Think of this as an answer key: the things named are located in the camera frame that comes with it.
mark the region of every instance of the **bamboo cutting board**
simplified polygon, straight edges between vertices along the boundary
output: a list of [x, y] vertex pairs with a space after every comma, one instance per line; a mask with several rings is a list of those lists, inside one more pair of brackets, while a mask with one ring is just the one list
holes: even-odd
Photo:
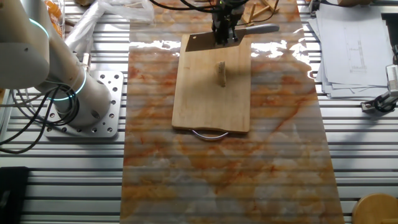
[[[246, 133], [250, 127], [251, 41], [239, 46], [186, 52], [183, 35], [172, 126]], [[218, 73], [225, 62], [225, 74]], [[219, 81], [224, 75], [224, 86]]]

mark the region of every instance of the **knife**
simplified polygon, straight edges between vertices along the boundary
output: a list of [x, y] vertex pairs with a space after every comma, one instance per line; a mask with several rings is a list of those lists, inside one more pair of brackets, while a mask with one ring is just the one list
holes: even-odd
[[247, 27], [243, 29], [236, 29], [235, 34], [238, 41], [228, 43], [225, 45], [216, 44], [216, 39], [213, 32], [204, 32], [199, 34], [190, 34], [188, 39], [186, 52], [196, 51], [196, 50], [211, 50], [222, 47], [234, 47], [238, 46], [243, 37], [249, 34], [266, 34], [270, 32], [279, 31], [279, 26], [276, 24], [263, 24], [258, 26]]

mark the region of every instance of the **blue led ring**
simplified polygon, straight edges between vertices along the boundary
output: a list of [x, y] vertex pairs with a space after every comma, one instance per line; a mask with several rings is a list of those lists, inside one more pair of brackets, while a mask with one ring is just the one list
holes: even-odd
[[41, 28], [45, 32], [45, 34], [47, 35], [47, 38], [50, 38], [49, 33], [47, 32], [47, 30], [44, 29], [44, 27], [41, 24], [39, 24], [38, 22], [34, 21], [31, 18], [29, 18], [29, 20], [30, 20], [31, 23], [33, 23], [33, 24], [37, 25], [39, 28]]
[[86, 72], [85, 69], [84, 69], [84, 71], [85, 71], [85, 79], [83, 80], [83, 83], [81, 84], [81, 87], [75, 92], [75, 94], [74, 94], [74, 95], [71, 95], [71, 96], [67, 96], [67, 97], [62, 98], [62, 99], [54, 99], [54, 101], [67, 100], [67, 99], [72, 98], [73, 96], [77, 95], [77, 94], [83, 89], [84, 85], [86, 84], [87, 72]]

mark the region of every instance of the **marble-patterned mat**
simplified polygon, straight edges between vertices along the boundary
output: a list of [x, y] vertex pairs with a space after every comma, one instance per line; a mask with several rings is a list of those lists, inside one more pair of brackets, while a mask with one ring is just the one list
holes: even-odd
[[211, 16], [131, 26], [121, 223], [344, 223], [297, 3], [279, 7], [252, 37], [251, 130], [218, 142], [171, 126], [181, 35]]

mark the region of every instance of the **metal ring handle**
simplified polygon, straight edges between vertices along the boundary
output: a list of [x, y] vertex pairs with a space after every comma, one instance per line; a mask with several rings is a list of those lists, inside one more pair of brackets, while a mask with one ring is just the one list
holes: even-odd
[[198, 138], [200, 138], [200, 139], [202, 139], [202, 140], [205, 140], [205, 141], [217, 141], [217, 140], [223, 139], [225, 136], [227, 136], [227, 134], [229, 134], [229, 133], [224, 133], [224, 134], [222, 134], [222, 135], [220, 135], [220, 136], [216, 136], [216, 137], [207, 137], [207, 136], [203, 136], [203, 135], [197, 133], [195, 130], [191, 130], [191, 131], [192, 131]]

